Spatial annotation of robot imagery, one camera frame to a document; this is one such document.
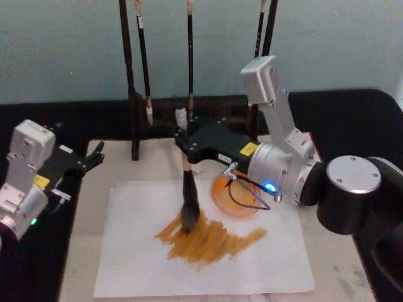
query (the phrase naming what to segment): hanging brush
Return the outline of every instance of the hanging brush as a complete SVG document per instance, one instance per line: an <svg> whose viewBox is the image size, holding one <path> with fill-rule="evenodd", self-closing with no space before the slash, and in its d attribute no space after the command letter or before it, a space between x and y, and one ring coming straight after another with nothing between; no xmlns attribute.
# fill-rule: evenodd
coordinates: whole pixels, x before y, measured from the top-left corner
<svg viewBox="0 0 403 302"><path fill-rule="evenodd" d="M144 76L144 87L145 87L145 101L147 119L150 126L152 126L152 101L150 96L150 80L149 80L149 68L147 65L147 50L145 49L145 38L144 38L144 22L141 14L141 0L135 0L136 16L137 16L137 28L139 30L139 40L140 40L140 51L141 60L143 65L143 76Z"/></svg>
<svg viewBox="0 0 403 302"><path fill-rule="evenodd" d="M264 11L266 10L267 0L262 0L260 5L260 15L258 24L258 36L256 37L256 46L254 49L254 58L259 57L260 40L262 35ZM254 140L257 139L258 123L254 120L258 116L258 105L249 105L247 107L246 128Z"/></svg>
<svg viewBox="0 0 403 302"><path fill-rule="evenodd" d="M189 51L189 98L188 110L189 115L186 114L186 109L177 109L175 111L177 125L186 130L188 127L188 116L193 117L193 0L187 0L188 9L188 51ZM199 220L200 207L197 198L197 188L195 178L191 170L191 165L188 162L186 154L182 153L183 162L183 206L181 210L182 229L189 233L191 232Z"/></svg>

